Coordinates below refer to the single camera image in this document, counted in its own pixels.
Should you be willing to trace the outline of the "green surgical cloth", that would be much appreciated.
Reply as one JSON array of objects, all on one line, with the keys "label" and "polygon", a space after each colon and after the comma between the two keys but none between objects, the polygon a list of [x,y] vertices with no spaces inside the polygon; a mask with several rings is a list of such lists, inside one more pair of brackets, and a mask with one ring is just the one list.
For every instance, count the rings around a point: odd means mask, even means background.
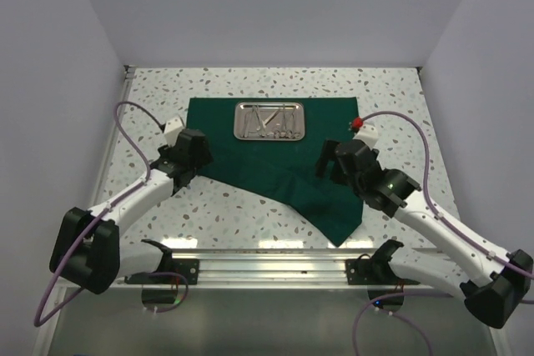
[{"label": "green surgical cloth", "polygon": [[296,142],[242,141],[234,135],[237,98],[192,98],[187,125],[208,139],[214,160],[200,170],[226,183],[292,207],[340,246],[362,223],[363,203],[346,187],[315,175],[326,139],[347,141],[356,98],[302,98],[305,135]]}]

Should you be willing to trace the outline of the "steel instrument tray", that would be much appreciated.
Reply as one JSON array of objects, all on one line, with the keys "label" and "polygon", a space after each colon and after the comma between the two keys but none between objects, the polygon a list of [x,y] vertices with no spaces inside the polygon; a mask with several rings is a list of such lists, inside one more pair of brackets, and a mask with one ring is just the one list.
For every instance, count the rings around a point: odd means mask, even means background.
[{"label": "steel instrument tray", "polygon": [[[267,124],[266,137],[259,138],[255,134],[252,137],[245,138],[244,133],[249,121],[249,115],[251,108],[256,105],[259,107],[260,115],[262,119],[267,118],[276,108],[279,109],[279,113],[276,117]],[[281,116],[280,109],[286,106],[287,108],[297,107],[296,118],[296,139],[284,140],[277,138],[275,131],[279,128]],[[256,142],[297,142],[305,137],[305,108],[302,103],[298,102],[241,102],[238,103],[234,110],[234,136],[241,141],[256,141]]]}]

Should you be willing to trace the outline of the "steel tweezers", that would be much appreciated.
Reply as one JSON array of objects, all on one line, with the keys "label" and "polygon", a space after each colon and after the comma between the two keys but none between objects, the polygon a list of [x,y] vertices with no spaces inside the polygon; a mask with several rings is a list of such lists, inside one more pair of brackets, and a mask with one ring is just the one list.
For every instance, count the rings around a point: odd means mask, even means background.
[{"label": "steel tweezers", "polygon": [[263,119],[260,122],[260,129],[264,131],[267,127],[267,124],[270,123],[276,117],[278,113],[279,113],[279,109],[276,108],[267,118]]}]

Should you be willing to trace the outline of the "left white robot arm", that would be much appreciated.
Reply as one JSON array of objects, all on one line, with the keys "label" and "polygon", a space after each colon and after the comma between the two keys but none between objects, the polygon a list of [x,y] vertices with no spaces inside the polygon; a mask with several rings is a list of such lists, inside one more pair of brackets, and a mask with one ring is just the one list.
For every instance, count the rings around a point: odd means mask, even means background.
[{"label": "left white robot arm", "polygon": [[174,145],[158,151],[148,176],[107,202],[66,212],[49,262],[55,278],[95,294],[122,277],[142,274],[155,283],[171,278],[175,268],[170,248],[149,239],[123,247],[120,239],[151,208],[187,187],[213,158],[207,137],[189,128],[178,134]]}]

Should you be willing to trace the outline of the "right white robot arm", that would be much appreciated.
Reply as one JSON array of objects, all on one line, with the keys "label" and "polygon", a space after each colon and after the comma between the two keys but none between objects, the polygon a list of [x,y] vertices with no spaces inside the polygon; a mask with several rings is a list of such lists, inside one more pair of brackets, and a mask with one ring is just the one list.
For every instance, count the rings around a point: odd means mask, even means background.
[{"label": "right white robot arm", "polygon": [[326,140],[315,174],[345,185],[370,208],[421,234],[445,256],[432,260],[394,239],[351,267],[377,283],[417,282],[460,299],[480,322],[503,328],[531,286],[533,259],[485,240],[425,195],[399,169],[381,167],[363,141]]}]

